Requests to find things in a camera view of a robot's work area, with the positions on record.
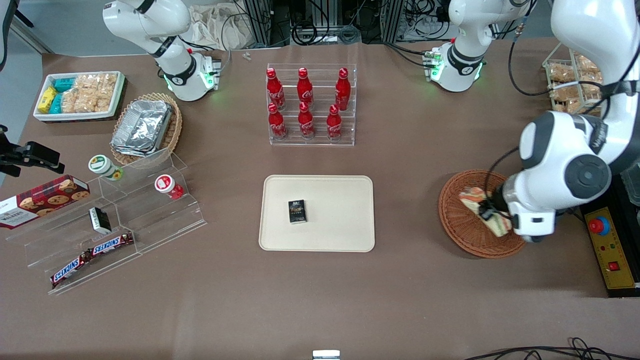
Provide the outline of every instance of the snack box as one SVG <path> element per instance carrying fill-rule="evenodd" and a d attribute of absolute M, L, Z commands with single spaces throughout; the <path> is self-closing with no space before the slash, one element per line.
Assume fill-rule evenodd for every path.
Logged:
<path fill-rule="evenodd" d="M 61 176 L 0 202 L 0 227 L 15 229 L 90 194 L 89 186 L 71 175 Z"/>
<path fill-rule="evenodd" d="M 49 86 L 53 86 L 53 83 L 57 79 L 66 79 L 66 78 L 77 78 L 79 75 L 97 75 L 102 72 L 112 72 L 118 74 L 118 78 L 116 80 L 116 87 L 113 89 L 113 95 L 111 96 L 111 102 L 109 104 L 109 110 L 93 112 L 93 113 L 61 113 L 61 114 L 49 114 L 42 113 L 38 110 L 38 102 L 42 99 L 44 92 L 48 89 Z M 69 72 L 66 74 L 50 74 L 47 75 L 44 79 L 44 84 L 42 85 L 42 89 L 40 89 L 40 93 L 38 94 L 38 99 L 36 102 L 36 106 L 33 108 L 33 117 L 48 124 L 55 122 L 85 122 L 85 121 L 100 121 L 100 120 L 116 120 L 117 116 L 116 112 L 120 109 L 120 102 L 122 100 L 122 96 L 124 94 L 125 88 L 125 76 L 119 71 L 96 71 L 96 72 Z"/>

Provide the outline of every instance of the round wicker tray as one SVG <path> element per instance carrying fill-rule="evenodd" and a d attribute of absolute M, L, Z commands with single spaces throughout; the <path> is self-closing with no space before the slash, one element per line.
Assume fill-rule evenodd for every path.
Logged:
<path fill-rule="evenodd" d="M 525 245 L 524 240 L 513 231 L 496 237 L 458 196 L 466 187 L 484 187 L 485 177 L 486 170 L 468 170 L 450 178 L 440 192 L 438 214 L 447 234 L 465 251 L 481 258 L 506 258 L 520 251 Z M 493 173 L 489 189 L 494 191 L 505 180 L 503 175 Z"/>
<path fill-rule="evenodd" d="M 164 149 L 168 147 L 169 150 L 171 151 L 175 150 L 175 146 L 178 144 L 178 138 L 180 137 L 180 131 L 182 130 L 182 114 L 180 113 L 180 109 L 178 108 L 178 104 L 175 103 L 175 100 L 173 100 L 168 95 L 158 94 L 155 92 L 153 94 L 142 95 L 141 97 L 137 98 L 134 101 L 137 101 L 137 100 L 151 100 L 151 101 L 162 100 L 164 102 L 167 102 L 168 104 L 171 104 L 173 108 L 173 113 L 171 114 L 171 119 L 169 120 L 170 121 L 169 126 L 167 127 L 166 132 L 164 133 L 164 138 L 163 138 L 162 146 L 160 147 L 160 149 Z M 124 114 L 127 112 L 127 110 L 129 109 L 131 104 L 133 104 L 134 101 L 130 102 L 129 105 L 127 105 L 127 107 L 120 113 L 120 116 L 118 117 L 118 121 L 116 122 L 116 126 L 113 130 L 114 134 L 118 130 L 120 123 L 122 123 L 122 118 L 124 117 Z M 142 159 L 141 156 L 120 154 L 119 152 L 115 151 L 113 147 L 111 147 L 111 153 L 113 154 L 113 157 L 122 165 L 127 165 L 136 160 Z"/>

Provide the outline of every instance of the coca-cola bottle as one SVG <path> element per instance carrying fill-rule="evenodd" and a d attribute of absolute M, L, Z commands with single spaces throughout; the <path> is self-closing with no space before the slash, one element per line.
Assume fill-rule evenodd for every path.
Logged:
<path fill-rule="evenodd" d="M 309 110 L 314 109 L 314 87 L 308 78 L 307 68 L 298 69 L 298 98 L 301 102 L 305 102 Z"/>
<path fill-rule="evenodd" d="M 349 70 L 341 67 L 338 73 L 338 82 L 335 84 L 335 103 L 340 111 L 347 110 L 350 95 L 351 84 L 349 84 Z"/>
<path fill-rule="evenodd" d="M 313 139 L 316 135 L 316 130 L 314 129 L 314 117 L 311 115 L 311 112 L 309 112 L 309 105 L 307 105 L 306 102 L 300 102 L 298 122 L 300 123 L 302 138 L 305 140 Z"/>
<path fill-rule="evenodd" d="M 282 141 L 287 138 L 287 128 L 284 126 L 282 114 L 278 111 L 278 106 L 273 102 L 269 104 L 269 127 L 273 138 Z"/>
<path fill-rule="evenodd" d="M 278 106 L 278 110 L 284 109 L 284 89 L 273 67 L 267 69 L 267 92 L 271 102 Z"/>
<path fill-rule="evenodd" d="M 342 118 L 338 114 L 338 106 L 331 105 L 329 107 L 329 116 L 326 118 L 326 132 L 329 141 L 340 141 L 340 129 L 342 128 Z"/>

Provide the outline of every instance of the walkers cookie box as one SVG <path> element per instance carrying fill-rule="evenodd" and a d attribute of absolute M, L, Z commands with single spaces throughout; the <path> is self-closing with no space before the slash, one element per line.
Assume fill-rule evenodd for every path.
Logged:
<path fill-rule="evenodd" d="M 89 186 L 70 175 L 0 202 L 0 227 L 15 229 L 89 196 Z"/>

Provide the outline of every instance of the brown tabletop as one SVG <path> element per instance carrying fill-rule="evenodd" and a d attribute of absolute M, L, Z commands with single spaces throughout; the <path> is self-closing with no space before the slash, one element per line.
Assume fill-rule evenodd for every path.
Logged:
<path fill-rule="evenodd" d="M 427 49 L 434 44 L 413 44 Z M 521 40 L 514 72 L 530 91 L 554 39 Z M 468 91 L 425 82 L 382 45 L 289 46 L 234 53 L 220 90 L 179 102 L 176 153 L 208 224 L 60 296 L 0 241 L 0 357 L 18 359 L 457 359 L 524 345 L 591 346 L 639 355 L 640 300 L 605 299 L 584 226 L 560 219 L 540 244 L 501 260 L 473 258 L 436 210 L 453 174 L 486 168 L 548 109 L 508 79 L 509 42 L 491 45 Z M 272 147 L 267 63 L 357 63 L 356 146 Z M 125 103 L 167 92 L 150 56 L 43 57 L 44 74 L 119 70 Z M 61 152 L 67 173 L 91 179 L 88 158 L 109 154 L 113 122 L 42 124 L 22 141 Z M 519 169 L 517 156 L 498 168 Z M 374 183 L 376 246 L 368 253 L 266 252 L 258 246 L 262 183 L 271 174 L 356 174 Z M 3 198 L 53 179 L 39 168 L 7 178 Z"/>

